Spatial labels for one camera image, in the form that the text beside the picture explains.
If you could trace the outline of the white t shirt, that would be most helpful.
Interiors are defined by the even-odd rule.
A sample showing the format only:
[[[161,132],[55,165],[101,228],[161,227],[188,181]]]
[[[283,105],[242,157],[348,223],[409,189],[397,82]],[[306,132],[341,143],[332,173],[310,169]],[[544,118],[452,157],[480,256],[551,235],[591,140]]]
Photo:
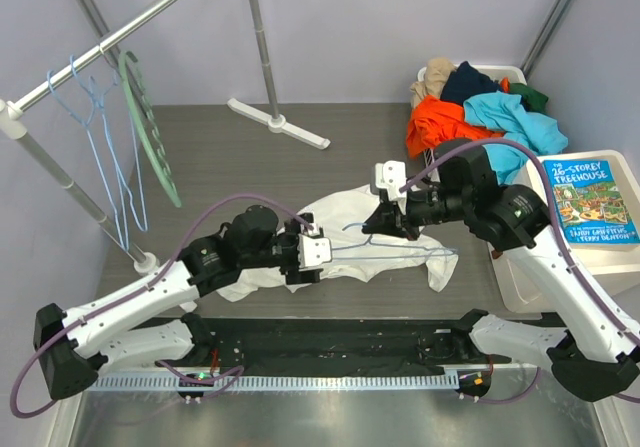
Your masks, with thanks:
[[[368,282],[385,271],[425,267],[428,287],[442,291],[458,263],[457,250],[425,234],[416,241],[363,234],[363,222],[378,205],[370,188],[361,186],[332,193],[302,209],[314,214],[331,241],[332,261],[322,266],[321,278]]]

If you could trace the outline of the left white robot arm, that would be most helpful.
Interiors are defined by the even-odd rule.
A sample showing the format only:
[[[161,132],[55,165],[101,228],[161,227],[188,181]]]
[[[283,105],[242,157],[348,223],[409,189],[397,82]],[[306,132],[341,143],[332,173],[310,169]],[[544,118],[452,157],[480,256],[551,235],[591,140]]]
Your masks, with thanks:
[[[49,304],[37,312],[34,331],[49,396],[72,397],[107,373],[141,364],[203,365],[215,340],[198,315],[154,328],[143,322],[228,287],[249,269],[276,268],[290,285],[316,283],[331,259],[313,214],[281,223],[273,210],[253,205],[126,287],[67,310]]]

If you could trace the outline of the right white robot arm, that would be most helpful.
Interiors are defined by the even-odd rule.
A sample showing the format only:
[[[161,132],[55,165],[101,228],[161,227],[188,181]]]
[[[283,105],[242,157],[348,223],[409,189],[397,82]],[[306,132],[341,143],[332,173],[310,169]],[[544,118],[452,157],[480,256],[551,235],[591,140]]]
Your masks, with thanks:
[[[402,162],[375,165],[371,190],[379,205],[364,222],[365,234],[407,240],[422,228],[463,222],[537,286],[560,316],[560,328],[507,321],[474,309],[455,325],[451,347],[465,362],[481,355],[507,357],[545,370],[568,392],[587,402],[608,397],[630,401],[626,391],[639,378],[639,323],[624,311],[575,257],[552,209],[554,194],[541,162],[523,145],[503,138],[495,144],[521,151],[537,168],[544,192],[502,185],[488,157],[489,140],[454,139],[441,144],[432,168],[437,182],[416,189]]]

